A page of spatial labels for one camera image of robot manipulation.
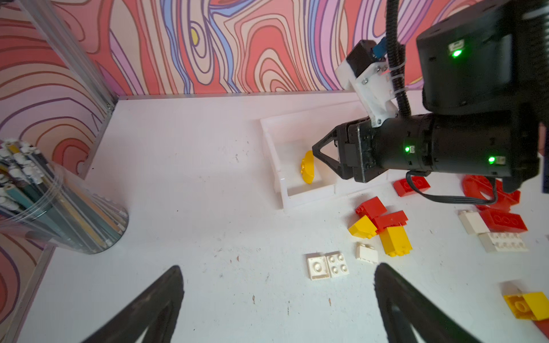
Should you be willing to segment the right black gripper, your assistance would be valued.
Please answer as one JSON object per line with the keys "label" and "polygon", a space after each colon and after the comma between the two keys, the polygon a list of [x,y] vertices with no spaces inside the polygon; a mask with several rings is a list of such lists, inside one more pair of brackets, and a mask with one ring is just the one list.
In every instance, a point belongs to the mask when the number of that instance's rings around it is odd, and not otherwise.
{"label": "right black gripper", "polygon": [[[389,169],[427,176],[433,172],[432,115],[388,119],[374,128],[369,118],[338,125],[312,147],[313,155],[342,180],[368,183]],[[321,152],[331,142],[339,161]]]}

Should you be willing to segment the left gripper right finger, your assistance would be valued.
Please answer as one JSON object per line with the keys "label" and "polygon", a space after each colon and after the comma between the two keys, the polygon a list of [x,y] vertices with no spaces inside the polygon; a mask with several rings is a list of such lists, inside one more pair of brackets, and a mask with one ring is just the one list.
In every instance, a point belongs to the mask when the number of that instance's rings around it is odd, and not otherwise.
{"label": "left gripper right finger", "polygon": [[389,264],[375,270],[375,294],[389,342],[477,342]]}

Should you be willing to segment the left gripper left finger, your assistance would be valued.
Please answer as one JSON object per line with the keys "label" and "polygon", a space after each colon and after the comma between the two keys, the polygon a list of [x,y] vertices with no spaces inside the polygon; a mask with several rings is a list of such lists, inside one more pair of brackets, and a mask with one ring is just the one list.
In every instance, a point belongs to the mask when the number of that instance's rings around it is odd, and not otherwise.
{"label": "left gripper left finger", "polygon": [[170,342],[183,299],[182,271],[174,265],[85,341]]}

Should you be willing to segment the yellow curved lego piece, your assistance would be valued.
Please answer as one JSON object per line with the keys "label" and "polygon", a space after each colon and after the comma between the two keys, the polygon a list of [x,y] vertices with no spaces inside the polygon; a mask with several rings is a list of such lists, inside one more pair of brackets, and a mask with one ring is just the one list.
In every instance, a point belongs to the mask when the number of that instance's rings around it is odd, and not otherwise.
{"label": "yellow curved lego piece", "polygon": [[306,184],[312,184],[315,178],[315,164],[313,151],[307,151],[300,165],[300,174]]}

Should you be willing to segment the yellow tall lego brick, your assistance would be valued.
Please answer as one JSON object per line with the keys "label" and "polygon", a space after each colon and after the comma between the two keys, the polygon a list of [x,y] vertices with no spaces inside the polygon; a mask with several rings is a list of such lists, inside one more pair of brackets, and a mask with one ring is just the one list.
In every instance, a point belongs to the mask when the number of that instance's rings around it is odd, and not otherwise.
{"label": "yellow tall lego brick", "polygon": [[402,226],[388,227],[379,236],[385,253],[390,257],[404,256],[413,250]]}

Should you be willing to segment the red square lego brick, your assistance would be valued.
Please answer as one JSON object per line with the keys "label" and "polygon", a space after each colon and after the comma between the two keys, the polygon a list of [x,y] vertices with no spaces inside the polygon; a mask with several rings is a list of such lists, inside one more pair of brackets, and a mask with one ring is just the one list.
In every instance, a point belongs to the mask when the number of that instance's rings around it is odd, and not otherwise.
{"label": "red square lego brick", "polygon": [[377,217],[382,216],[387,213],[387,208],[380,201],[378,197],[373,197],[362,204],[360,204],[356,209],[355,213],[360,217],[368,217],[370,220],[373,220]]}

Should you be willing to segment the yellow sloped lego brick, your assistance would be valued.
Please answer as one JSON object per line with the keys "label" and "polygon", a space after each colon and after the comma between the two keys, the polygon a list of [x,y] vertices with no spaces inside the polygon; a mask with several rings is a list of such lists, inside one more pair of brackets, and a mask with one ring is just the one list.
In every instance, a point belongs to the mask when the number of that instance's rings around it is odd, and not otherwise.
{"label": "yellow sloped lego brick", "polygon": [[372,239],[377,235],[377,227],[367,216],[360,218],[348,229],[348,231],[353,237],[358,237],[360,239]]}

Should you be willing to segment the white lego block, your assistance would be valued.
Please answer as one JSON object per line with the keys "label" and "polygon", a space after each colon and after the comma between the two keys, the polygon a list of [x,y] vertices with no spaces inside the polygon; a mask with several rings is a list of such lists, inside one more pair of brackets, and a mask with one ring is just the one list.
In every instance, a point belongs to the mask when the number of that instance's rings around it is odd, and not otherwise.
{"label": "white lego block", "polygon": [[479,235],[490,232],[479,212],[462,211],[459,213],[458,218],[469,235]]}

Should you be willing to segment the white long lego plate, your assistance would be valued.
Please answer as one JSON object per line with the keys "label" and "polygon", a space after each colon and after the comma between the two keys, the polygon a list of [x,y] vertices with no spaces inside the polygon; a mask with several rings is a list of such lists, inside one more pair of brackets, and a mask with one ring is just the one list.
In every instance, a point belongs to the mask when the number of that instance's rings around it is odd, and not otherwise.
{"label": "white long lego plate", "polygon": [[479,234],[478,238],[488,253],[493,252],[528,252],[529,249],[520,234],[509,232],[490,232]]}

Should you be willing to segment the yellow lego brick front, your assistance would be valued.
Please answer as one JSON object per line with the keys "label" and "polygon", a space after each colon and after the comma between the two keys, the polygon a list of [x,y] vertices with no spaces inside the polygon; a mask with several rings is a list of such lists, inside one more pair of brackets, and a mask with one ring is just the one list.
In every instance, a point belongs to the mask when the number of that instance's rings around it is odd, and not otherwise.
{"label": "yellow lego brick front", "polygon": [[516,319],[531,321],[548,319],[548,298],[543,292],[505,295],[503,298]]}

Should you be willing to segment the red arch lego piece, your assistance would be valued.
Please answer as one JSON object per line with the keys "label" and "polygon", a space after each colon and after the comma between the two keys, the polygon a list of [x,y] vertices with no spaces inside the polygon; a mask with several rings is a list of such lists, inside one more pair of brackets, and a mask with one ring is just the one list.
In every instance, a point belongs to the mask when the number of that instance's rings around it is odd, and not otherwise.
{"label": "red arch lego piece", "polygon": [[[493,198],[493,187],[486,177],[466,175],[462,182],[463,193],[466,197],[474,197],[480,200],[489,200]],[[503,191],[503,183],[496,181],[496,191],[498,201],[491,205],[477,205],[480,211],[487,209],[498,210],[501,212],[510,212],[511,207],[520,203],[521,192],[519,190],[513,193]]]}

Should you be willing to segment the red long lego brick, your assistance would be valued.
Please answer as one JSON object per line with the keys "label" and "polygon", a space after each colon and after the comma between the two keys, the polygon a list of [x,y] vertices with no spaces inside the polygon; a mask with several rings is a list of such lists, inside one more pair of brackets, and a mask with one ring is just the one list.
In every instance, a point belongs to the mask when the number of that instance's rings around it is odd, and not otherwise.
{"label": "red long lego brick", "polygon": [[404,211],[398,211],[391,214],[386,214],[373,219],[373,224],[377,228],[377,233],[380,234],[388,227],[403,227],[407,224],[408,218]]}

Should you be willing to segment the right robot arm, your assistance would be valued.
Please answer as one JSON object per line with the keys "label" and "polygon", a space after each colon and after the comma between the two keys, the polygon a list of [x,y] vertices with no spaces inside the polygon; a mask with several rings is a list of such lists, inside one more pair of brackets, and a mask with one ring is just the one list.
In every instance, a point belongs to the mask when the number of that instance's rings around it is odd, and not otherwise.
{"label": "right robot arm", "polygon": [[362,40],[337,68],[367,117],[334,128],[313,155],[340,178],[367,183],[389,169],[484,176],[517,191],[539,172],[538,128],[548,125],[547,1],[482,1],[417,38],[425,113],[405,87],[397,1],[386,35]]}

